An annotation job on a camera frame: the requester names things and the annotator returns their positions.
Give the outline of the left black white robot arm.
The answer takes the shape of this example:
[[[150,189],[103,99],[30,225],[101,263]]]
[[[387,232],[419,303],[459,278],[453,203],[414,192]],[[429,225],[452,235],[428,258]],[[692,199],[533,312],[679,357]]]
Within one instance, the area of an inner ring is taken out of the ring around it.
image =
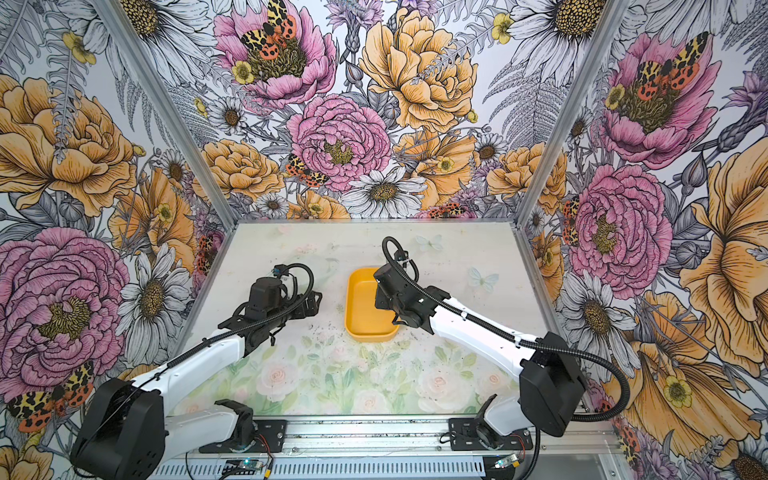
[[[98,387],[69,454],[74,473],[86,479],[146,479],[165,461],[210,444],[246,450],[257,434],[250,407],[217,400],[206,410],[174,415],[175,407],[215,374],[273,344],[292,320],[316,315],[322,295],[315,279],[301,288],[302,263],[279,264],[257,279],[249,298],[210,337],[131,380]],[[286,285],[285,280],[294,281]]]

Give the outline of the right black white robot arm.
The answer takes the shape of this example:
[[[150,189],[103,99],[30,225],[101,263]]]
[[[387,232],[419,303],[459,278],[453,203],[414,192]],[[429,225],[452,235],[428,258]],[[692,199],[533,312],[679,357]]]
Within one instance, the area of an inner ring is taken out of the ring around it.
[[[529,428],[563,436],[586,389],[578,359],[564,352],[565,341],[552,332],[537,337],[508,328],[440,288],[420,286],[405,272],[404,266],[412,263],[403,253],[375,271],[375,307],[392,311],[395,324],[462,345],[494,363],[518,386],[508,398],[489,396],[468,437],[497,449],[504,438]]]

